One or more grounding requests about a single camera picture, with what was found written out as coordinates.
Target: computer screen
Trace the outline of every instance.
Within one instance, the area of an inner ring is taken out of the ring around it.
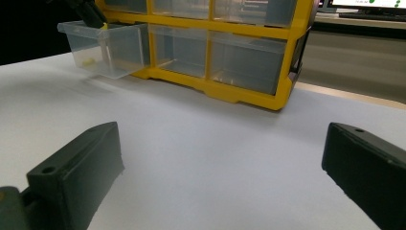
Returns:
[[[392,8],[406,9],[406,0],[329,0],[337,8]]]

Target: screw hole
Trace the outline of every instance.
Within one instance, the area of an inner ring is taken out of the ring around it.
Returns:
[[[44,170],[42,170],[42,173],[48,174],[48,173],[52,173],[54,170],[55,170],[55,167],[47,167]]]

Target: yellow plastic frame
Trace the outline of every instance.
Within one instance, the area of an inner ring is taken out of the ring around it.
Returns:
[[[282,61],[280,78],[275,95],[264,94],[249,89],[243,89],[232,85],[210,80],[211,41],[207,39],[206,48],[206,75],[205,78],[195,78],[184,74],[159,69],[156,67],[154,35],[149,34],[149,49],[151,64],[148,68],[132,74],[142,79],[160,79],[186,85],[203,91],[207,96],[220,99],[229,103],[243,102],[272,110],[283,108],[293,87],[292,80],[288,77],[291,60],[295,52],[296,43],[305,35],[310,16],[314,7],[314,0],[297,0],[296,10],[293,15],[290,28],[270,28],[255,25],[227,23],[213,20],[214,1],[210,0],[208,20],[189,19],[152,14],[152,0],[147,0],[147,14],[130,12],[110,11],[105,7],[103,0],[96,0],[109,21],[124,23],[146,22],[165,26],[206,29],[208,31],[228,32],[239,35],[263,36],[286,40],[286,48]]]

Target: dark background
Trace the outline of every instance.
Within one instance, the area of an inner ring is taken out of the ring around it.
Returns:
[[[63,1],[2,0],[0,65],[70,52],[58,22],[80,20]]]

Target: gray floor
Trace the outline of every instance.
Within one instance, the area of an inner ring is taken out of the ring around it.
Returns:
[[[311,32],[299,81],[406,104],[406,41]]]

